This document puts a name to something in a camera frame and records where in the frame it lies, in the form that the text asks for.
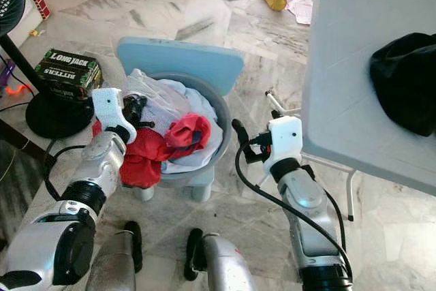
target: fan base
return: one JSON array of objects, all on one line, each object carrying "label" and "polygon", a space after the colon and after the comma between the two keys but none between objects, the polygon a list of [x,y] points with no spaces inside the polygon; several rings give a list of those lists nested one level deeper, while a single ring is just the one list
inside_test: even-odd
[{"label": "fan base", "polygon": [[92,108],[62,100],[59,102],[54,107],[40,94],[30,101],[26,109],[26,122],[38,136],[65,138],[83,130],[91,122],[94,115]]}]

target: white cloth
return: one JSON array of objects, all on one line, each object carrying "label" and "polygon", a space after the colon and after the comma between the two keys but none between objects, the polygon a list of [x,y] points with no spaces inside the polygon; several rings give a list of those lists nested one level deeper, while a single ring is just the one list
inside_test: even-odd
[{"label": "white cloth", "polygon": [[159,81],[184,95],[191,106],[191,112],[206,117],[211,124],[211,136],[204,149],[194,151],[186,157],[162,162],[161,171],[164,174],[171,174],[197,170],[209,163],[223,140],[223,130],[217,124],[215,109],[197,90],[187,88],[182,83],[173,80]]},{"label": "white cloth", "polygon": [[162,136],[168,131],[172,122],[178,121],[192,111],[183,93],[175,91],[159,80],[149,78],[137,68],[127,76],[123,95],[147,97],[147,104],[142,109],[141,122],[155,122],[152,130]]}]

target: black cable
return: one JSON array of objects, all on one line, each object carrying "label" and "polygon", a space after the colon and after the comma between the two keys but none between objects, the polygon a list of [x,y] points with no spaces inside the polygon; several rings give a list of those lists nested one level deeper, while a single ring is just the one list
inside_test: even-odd
[{"label": "black cable", "polygon": [[68,150],[72,150],[72,149],[82,149],[82,148],[85,148],[86,146],[84,146],[84,145],[70,146],[70,147],[65,147],[65,148],[61,149],[53,156],[53,158],[54,158],[53,165],[48,167],[47,157],[48,157],[48,154],[49,154],[51,148],[53,148],[53,145],[55,144],[56,141],[57,141],[57,139],[53,139],[53,140],[51,140],[50,144],[48,145],[48,147],[46,149],[46,153],[44,154],[44,161],[43,161],[42,167],[43,167],[43,176],[44,176],[44,182],[46,185],[46,189],[47,189],[48,193],[53,197],[53,199],[55,199],[56,201],[59,201],[61,199],[61,197],[60,197],[59,193],[57,192],[56,188],[54,187],[54,185],[50,181],[50,172],[51,172],[53,166],[55,165],[58,157],[60,155],[62,155],[64,152],[66,152]]},{"label": "black cable", "polygon": [[26,83],[24,83],[22,80],[20,80],[19,78],[17,78],[14,73],[12,72],[12,70],[9,68],[9,65],[6,63],[5,59],[3,58],[3,56],[0,55],[0,58],[2,60],[2,62],[5,63],[7,70],[9,71],[9,73],[11,74],[11,76],[16,79],[19,83],[21,83],[22,85],[24,85],[26,87],[27,90],[30,91],[30,93],[32,94],[32,97],[35,97],[35,94],[33,93],[33,90],[29,88],[28,85],[26,85]]},{"label": "black cable", "polygon": [[0,112],[3,112],[4,110],[7,110],[7,109],[10,109],[10,108],[13,108],[13,107],[17,107],[17,106],[21,106],[21,105],[27,105],[27,104],[29,104],[29,102],[21,102],[19,104],[14,104],[12,106],[0,109]]},{"label": "black cable", "polygon": [[336,201],[334,201],[332,195],[329,194],[325,189],[324,189],[324,192],[326,192],[327,198],[332,203],[332,205],[334,207],[334,211],[336,211],[336,215],[337,215],[338,221],[339,221],[339,229],[341,230],[341,245],[342,245],[342,249],[343,249],[343,251],[347,251],[347,245],[345,243],[345,228],[343,227],[343,219],[342,219],[341,210],[339,209],[339,206],[336,203]]},{"label": "black cable", "polygon": [[242,144],[239,149],[238,152],[236,153],[236,157],[234,159],[234,164],[236,167],[236,173],[238,174],[239,178],[242,180],[242,182],[249,187],[250,189],[252,189],[255,193],[263,196],[264,198],[268,199],[269,201],[274,202],[275,204],[278,204],[280,207],[282,207],[283,209],[289,211],[291,214],[297,216],[299,219],[305,221],[306,223],[308,223],[312,228],[316,229],[319,233],[321,233],[327,240],[329,240],[339,251],[339,253],[342,256],[342,259],[345,263],[345,268],[347,270],[347,274],[348,277],[350,278],[350,280],[352,281],[353,279],[353,273],[352,273],[352,267],[351,264],[349,263],[349,259],[347,257],[347,253],[344,251],[344,249],[342,249],[342,247],[330,236],[330,234],[325,231],[325,229],[323,229],[321,226],[319,226],[318,224],[316,224],[314,221],[312,221],[310,218],[308,218],[306,215],[302,214],[301,212],[297,211],[296,209],[292,208],[290,205],[284,203],[283,201],[281,201],[280,199],[277,199],[274,196],[271,196],[269,193],[263,191],[262,189],[260,189],[260,187],[258,185],[254,186],[252,183],[250,183],[250,181],[247,180],[247,178],[244,176],[244,174],[242,173],[242,171],[240,170],[240,154],[244,151],[245,148],[247,148],[249,146],[249,143],[246,142],[244,144]]}]

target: red cloth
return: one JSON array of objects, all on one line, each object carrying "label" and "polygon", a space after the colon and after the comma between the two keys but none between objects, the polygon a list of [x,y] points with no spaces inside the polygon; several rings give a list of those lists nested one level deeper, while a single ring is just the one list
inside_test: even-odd
[{"label": "red cloth", "polygon": [[203,149],[211,136],[206,117],[189,113],[171,123],[165,136],[143,128],[133,143],[127,145],[121,180],[132,187],[151,187],[161,178],[161,162],[191,155]]}]

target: chair backrest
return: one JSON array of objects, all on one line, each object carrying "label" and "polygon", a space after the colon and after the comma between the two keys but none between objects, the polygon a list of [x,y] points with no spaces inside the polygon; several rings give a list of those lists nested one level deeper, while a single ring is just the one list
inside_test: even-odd
[{"label": "chair backrest", "polygon": [[232,89],[244,61],[232,49],[187,42],[124,37],[118,43],[118,58],[125,73],[182,72],[209,82],[221,95]]}]

